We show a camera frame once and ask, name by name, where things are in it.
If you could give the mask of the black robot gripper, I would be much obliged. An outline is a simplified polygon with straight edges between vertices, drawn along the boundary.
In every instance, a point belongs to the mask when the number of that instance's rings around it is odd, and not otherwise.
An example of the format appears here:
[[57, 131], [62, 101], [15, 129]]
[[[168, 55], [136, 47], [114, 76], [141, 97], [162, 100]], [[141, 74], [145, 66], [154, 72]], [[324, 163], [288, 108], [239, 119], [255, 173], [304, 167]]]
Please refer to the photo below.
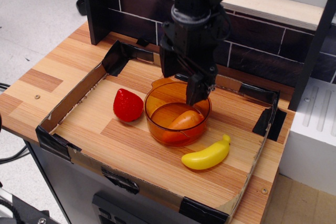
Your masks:
[[191, 16], [171, 11], [171, 22], [164, 22], [160, 42], [160, 63], [165, 78], [188, 76], [186, 104], [206, 100], [214, 90], [218, 73], [213, 59], [217, 46], [218, 13], [207, 11]]

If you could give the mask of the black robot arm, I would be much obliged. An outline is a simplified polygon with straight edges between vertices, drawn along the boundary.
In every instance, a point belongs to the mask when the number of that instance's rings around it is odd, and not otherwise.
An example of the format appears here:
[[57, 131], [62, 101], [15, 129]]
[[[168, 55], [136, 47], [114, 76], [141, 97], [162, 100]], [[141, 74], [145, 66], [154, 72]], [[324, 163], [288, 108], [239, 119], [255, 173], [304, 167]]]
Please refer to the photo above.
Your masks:
[[206, 100], [218, 74], [214, 51], [230, 33], [223, 0], [174, 0], [171, 22], [164, 22], [160, 63], [164, 77], [186, 76], [186, 104]]

